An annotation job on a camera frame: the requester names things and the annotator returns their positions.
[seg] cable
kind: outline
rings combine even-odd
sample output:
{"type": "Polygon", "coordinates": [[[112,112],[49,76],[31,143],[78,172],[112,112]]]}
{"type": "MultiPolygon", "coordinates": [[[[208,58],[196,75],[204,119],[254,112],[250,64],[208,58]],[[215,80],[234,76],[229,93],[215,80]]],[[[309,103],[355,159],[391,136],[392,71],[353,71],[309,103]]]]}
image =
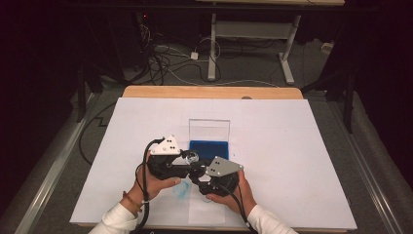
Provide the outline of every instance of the cable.
{"type": "Polygon", "coordinates": [[[149,152],[149,148],[152,146],[152,144],[154,143],[161,143],[164,140],[164,138],[161,139],[154,139],[151,142],[149,142],[149,144],[146,146],[145,151],[143,153],[143,160],[142,163],[137,166],[137,169],[135,171],[135,180],[138,181],[137,179],[137,170],[139,167],[142,167],[142,183],[143,183],[143,188],[140,187],[142,189],[142,193],[143,193],[143,206],[145,209],[145,212],[143,214],[143,219],[142,221],[136,226],[136,228],[134,229],[134,231],[131,232],[131,234],[137,234],[139,233],[139,231],[142,229],[142,227],[145,225],[146,221],[148,220],[149,217],[149,193],[148,193],[148,188],[147,188],[147,182],[146,182],[146,156],[148,155],[149,152]]]}
{"type": "Polygon", "coordinates": [[[216,184],[219,188],[221,188],[221,189],[223,189],[223,190],[225,190],[233,199],[234,199],[234,201],[237,203],[237,206],[238,206],[238,208],[240,209],[240,214],[241,214],[241,217],[243,218],[243,220],[244,220],[244,222],[245,222],[245,225],[248,227],[248,229],[252,232],[252,233],[258,233],[257,231],[255,231],[253,228],[252,228],[252,226],[251,226],[251,224],[249,224],[249,222],[248,222],[248,219],[247,219],[247,217],[246,217],[246,214],[245,214],[245,210],[244,210],[244,205],[241,205],[241,203],[240,203],[240,200],[237,198],[237,196],[233,193],[233,192],[231,192],[228,188],[226,188],[225,186],[223,186],[223,185],[221,185],[221,184],[216,184]]]}
{"type": "Polygon", "coordinates": [[[107,110],[109,107],[111,107],[112,105],[116,104],[116,102],[117,102],[117,101],[109,104],[108,106],[106,106],[106,107],[104,107],[102,110],[100,110],[100,111],[93,117],[93,119],[92,119],[91,121],[89,121],[89,123],[85,126],[85,128],[82,130],[82,132],[81,132],[80,135],[79,135],[79,141],[78,141],[79,151],[80,151],[80,154],[82,155],[82,158],[83,158],[89,165],[92,165],[92,162],[91,162],[88,158],[86,158],[86,155],[85,155],[85,153],[83,152],[83,149],[82,149],[82,138],[83,138],[83,134],[85,133],[85,130],[88,128],[88,126],[89,126],[89,125],[92,123],[92,121],[95,120],[95,119],[100,119],[100,124],[99,124],[99,126],[101,126],[101,121],[102,121],[102,119],[101,119],[101,117],[99,118],[98,116],[99,116],[101,113],[103,113],[103,111],[107,110]]]}

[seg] blue block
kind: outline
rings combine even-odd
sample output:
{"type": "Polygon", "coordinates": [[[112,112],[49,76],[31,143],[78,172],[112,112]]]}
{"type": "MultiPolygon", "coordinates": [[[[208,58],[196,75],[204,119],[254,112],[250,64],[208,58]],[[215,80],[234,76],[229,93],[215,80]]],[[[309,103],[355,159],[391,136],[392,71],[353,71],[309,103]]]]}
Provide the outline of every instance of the blue block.
{"type": "Polygon", "coordinates": [[[191,140],[189,149],[196,150],[200,159],[213,160],[215,156],[229,159],[228,141],[191,140]]]}

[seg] transparent box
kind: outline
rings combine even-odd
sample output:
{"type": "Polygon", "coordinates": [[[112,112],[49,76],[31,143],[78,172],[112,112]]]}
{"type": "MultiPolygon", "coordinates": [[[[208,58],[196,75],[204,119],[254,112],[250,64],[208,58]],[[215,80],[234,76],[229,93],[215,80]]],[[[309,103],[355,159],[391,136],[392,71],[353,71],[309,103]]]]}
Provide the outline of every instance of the transparent box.
{"type": "Polygon", "coordinates": [[[196,150],[203,160],[228,159],[230,125],[230,120],[190,119],[189,149],[196,150]]]}

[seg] white desk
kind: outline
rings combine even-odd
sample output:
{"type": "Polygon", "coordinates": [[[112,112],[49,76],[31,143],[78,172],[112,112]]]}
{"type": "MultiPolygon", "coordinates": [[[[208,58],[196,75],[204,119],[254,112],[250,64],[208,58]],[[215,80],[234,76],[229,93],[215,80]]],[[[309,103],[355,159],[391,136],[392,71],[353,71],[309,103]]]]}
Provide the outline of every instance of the white desk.
{"type": "MultiPolygon", "coordinates": [[[[310,106],[297,89],[133,88],[116,105],[71,222],[97,223],[120,201],[149,141],[175,134],[187,149],[189,119],[225,119],[231,121],[230,160],[244,165],[259,204],[296,230],[357,228],[310,106]]],[[[151,201],[147,227],[246,229],[226,207],[205,203],[196,185],[183,185],[185,196],[172,188],[151,201]]]]}
{"type": "MultiPolygon", "coordinates": [[[[234,4],[277,4],[277,5],[317,5],[317,6],[343,6],[344,0],[199,0],[202,2],[234,3],[234,4]]],[[[285,51],[279,53],[282,71],[288,85],[294,84],[294,78],[288,65],[288,56],[294,42],[295,33],[301,16],[295,16],[292,23],[273,22],[239,22],[216,20],[216,14],[212,14],[211,43],[208,65],[208,80],[215,80],[216,63],[216,37],[244,37],[263,39],[286,39],[285,51]]]]}

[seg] hand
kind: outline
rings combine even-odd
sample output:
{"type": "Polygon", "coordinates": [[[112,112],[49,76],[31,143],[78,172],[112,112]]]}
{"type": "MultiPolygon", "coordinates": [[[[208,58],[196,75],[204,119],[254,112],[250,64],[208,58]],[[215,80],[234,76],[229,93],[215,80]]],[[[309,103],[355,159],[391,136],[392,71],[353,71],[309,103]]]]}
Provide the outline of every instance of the hand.
{"type": "MultiPolygon", "coordinates": [[[[149,172],[148,167],[146,167],[146,188],[149,193],[149,200],[154,199],[162,189],[173,187],[176,184],[180,183],[180,178],[167,178],[164,180],[160,180],[152,176],[149,172]]],[[[140,186],[143,188],[143,169],[142,167],[139,168],[137,172],[137,180],[139,181],[140,186]]],[[[128,192],[129,197],[139,206],[142,207],[143,201],[143,192],[139,187],[139,184],[135,181],[133,187],[128,192]]],[[[133,215],[137,216],[137,208],[134,204],[132,204],[127,198],[122,199],[121,205],[128,209],[133,215]]]]}
{"type": "MultiPolygon", "coordinates": [[[[242,204],[244,204],[245,215],[249,216],[249,213],[257,205],[257,203],[255,202],[255,200],[252,196],[251,187],[249,186],[248,180],[246,180],[246,178],[245,178],[243,170],[238,171],[238,177],[240,179],[240,182],[238,184],[239,188],[237,187],[235,189],[234,194],[240,202],[241,202],[241,197],[243,197],[242,204]]],[[[212,202],[226,205],[229,209],[231,209],[231,211],[233,211],[235,213],[238,213],[238,214],[241,213],[240,208],[238,207],[236,201],[230,195],[227,195],[225,197],[221,197],[219,195],[210,193],[210,194],[207,194],[206,197],[209,200],[211,200],[212,202]]]]}

